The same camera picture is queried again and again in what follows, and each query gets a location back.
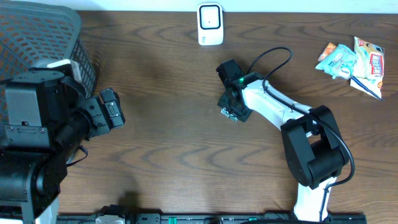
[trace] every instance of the gray basket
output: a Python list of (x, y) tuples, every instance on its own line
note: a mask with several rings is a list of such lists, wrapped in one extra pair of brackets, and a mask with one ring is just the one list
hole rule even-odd
[[(79, 63), (86, 97), (97, 76), (79, 33), (81, 20), (72, 9), (0, 0), (0, 80), (25, 72), (40, 59), (69, 58)], [(0, 121), (7, 121), (4, 86), (0, 86)]]

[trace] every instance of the white device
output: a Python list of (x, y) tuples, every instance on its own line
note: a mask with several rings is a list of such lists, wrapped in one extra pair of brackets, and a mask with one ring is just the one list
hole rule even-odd
[(217, 3), (198, 6), (198, 42), (200, 45), (218, 45), (224, 39), (223, 9)]
[[(283, 93), (277, 91), (272, 87), (268, 81), (265, 83), (266, 88), (275, 96), (284, 100), (290, 105), (295, 105), (296, 108), (309, 112), (310, 106), (302, 105), (296, 101), (285, 96)], [(283, 105), (279, 101), (275, 100), (272, 96), (266, 93), (262, 87), (262, 80), (256, 80), (242, 90), (244, 104), (251, 110), (257, 111), (263, 115), (267, 120), (269, 120), (273, 125), (275, 125), (279, 130), (280, 127), (285, 124), (290, 119), (298, 119), (303, 116), (303, 114), (298, 113), (289, 107)], [(306, 133), (307, 137), (312, 135), (311, 132)], [(324, 194), (324, 188), (328, 184), (332, 184), (336, 181), (336, 177), (330, 177), (329, 179), (323, 181), (315, 189), (310, 187), (305, 187), (298, 184), (297, 192), (297, 203), (294, 206), (294, 214), (299, 220), (318, 222), (319, 221), (319, 211), (322, 207), (322, 200)], [(327, 193), (325, 206), (322, 211), (322, 220), (328, 216), (326, 210), (330, 193)]]

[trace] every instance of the white wall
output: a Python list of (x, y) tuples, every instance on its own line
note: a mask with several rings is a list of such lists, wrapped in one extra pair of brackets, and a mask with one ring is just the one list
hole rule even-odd
[[(196, 11), (201, 0), (27, 0), (76, 10)], [(398, 0), (219, 0), (226, 12), (398, 13)]]

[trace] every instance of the wood grain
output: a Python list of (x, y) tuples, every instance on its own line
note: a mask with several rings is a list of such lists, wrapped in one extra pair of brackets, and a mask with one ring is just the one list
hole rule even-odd
[[(279, 130), (257, 113), (246, 123), (222, 116), (224, 89), (215, 73), (229, 58), (245, 70), (263, 51), (284, 45), (295, 56), (272, 85), (301, 103), (329, 107), (356, 159), (354, 179), (333, 188), (328, 208), (364, 212), (369, 223), (396, 222), (397, 15), (226, 13), (223, 44), (202, 47), (195, 13), (79, 14), (99, 70), (97, 91), (120, 94), (126, 125), (85, 143), (89, 157), (62, 183), (62, 213), (111, 203), (172, 213), (291, 210), (297, 182)], [(327, 43), (352, 47), (354, 35), (386, 48), (385, 102), (315, 70)], [(286, 57), (273, 52), (255, 70), (267, 73)]]

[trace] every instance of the laundry basket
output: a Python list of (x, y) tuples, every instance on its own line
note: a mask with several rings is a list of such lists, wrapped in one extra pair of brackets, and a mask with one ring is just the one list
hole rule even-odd
[[(12, 78), (40, 59), (74, 60), (80, 65), (86, 97), (97, 76), (80, 39), (81, 20), (63, 6), (0, 0), (0, 80)], [(7, 121), (4, 86), (0, 86), (0, 121)]]

